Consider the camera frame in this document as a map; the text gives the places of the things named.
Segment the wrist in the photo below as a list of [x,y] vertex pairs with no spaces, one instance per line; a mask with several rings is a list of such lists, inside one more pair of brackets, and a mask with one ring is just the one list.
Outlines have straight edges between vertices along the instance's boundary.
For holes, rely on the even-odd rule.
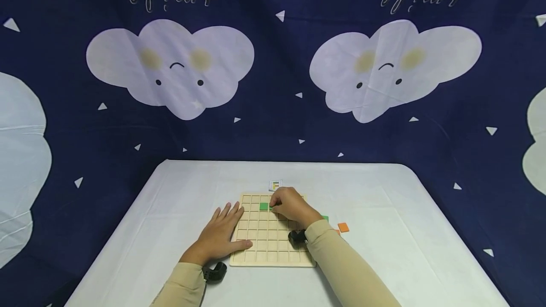
[[301,218],[299,223],[302,228],[307,229],[309,228],[309,225],[316,221],[320,221],[321,219],[324,219],[323,216],[317,210],[312,209]]
[[183,263],[194,263],[204,267],[204,265],[210,260],[209,256],[202,250],[202,247],[199,246],[197,242],[192,244],[188,250],[184,252],[182,257],[180,257],[179,262]]

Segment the navy blue backdrop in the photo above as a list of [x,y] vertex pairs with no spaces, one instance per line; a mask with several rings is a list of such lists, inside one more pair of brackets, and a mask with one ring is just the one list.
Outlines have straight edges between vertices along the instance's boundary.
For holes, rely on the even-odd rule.
[[[381,1],[151,0],[148,12],[145,0],[0,0],[2,21],[20,30],[0,28],[0,71],[39,97],[53,157],[31,209],[32,237],[0,270],[0,305],[62,306],[155,167],[194,159],[405,164],[511,306],[546,306],[546,196],[522,169],[534,143],[529,103],[546,87],[546,27],[535,20],[546,0],[403,0],[394,13],[395,0]],[[275,16],[283,10],[284,22]],[[233,27],[252,41],[254,64],[233,99],[184,121],[93,76],[86,49],[97,34],[138,35],[155,19],[190,33]],[[369,123],[330,110],[309,77],[317,49],[398,19],[419,31],[470,28],[481,56],[460,78]]]

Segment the hand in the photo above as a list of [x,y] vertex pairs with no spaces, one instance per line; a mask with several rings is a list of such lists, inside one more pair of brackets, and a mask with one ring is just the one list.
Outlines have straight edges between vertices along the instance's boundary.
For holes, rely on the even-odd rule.
[[322,215],[310,207],[295,188],[278,188],[273,193],[269,206],[273,207],[274,213],[299,222],[304,229],[323,219]]
[[197,241],[186,250],[179,262],[194,263],[203,266],[208,261],[226,257],[231,253],[248,249],[252,246],[252,242],[249,240],[230,242],[229,239],[233,233],[233,229],[235,229],[238,220],[240,220],[245,210],[242,207],[239,209],[238,202],[233,206],[231,211],[229,210],[230,207],[231,203],[227,203],[221,212],[220,208],[214,211],[211,220],[205,226]]

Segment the beige sleeve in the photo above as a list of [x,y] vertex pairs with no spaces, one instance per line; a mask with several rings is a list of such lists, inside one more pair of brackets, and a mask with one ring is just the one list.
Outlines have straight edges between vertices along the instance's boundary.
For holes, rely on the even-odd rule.
[[400,307],[398,301],[360,256],[326,220],[305,231],[310,254],[344,307]]
[[150,307],[199,307],[204,292],[202,267],[178,263]]

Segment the wooden grid board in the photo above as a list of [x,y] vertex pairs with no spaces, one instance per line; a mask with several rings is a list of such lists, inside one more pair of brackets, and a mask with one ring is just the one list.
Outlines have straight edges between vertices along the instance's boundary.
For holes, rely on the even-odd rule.
[[300,230],[295,221],[270,210],[261,210],[260,203],[269,204],[267,193],[241,194],[241,205],[245,208],[237,223],[231,240],[249,239],[250,249],[231,254],[229,265],[233,267],[315,267],[305,245],[293,247],[288,242],[291,230]]

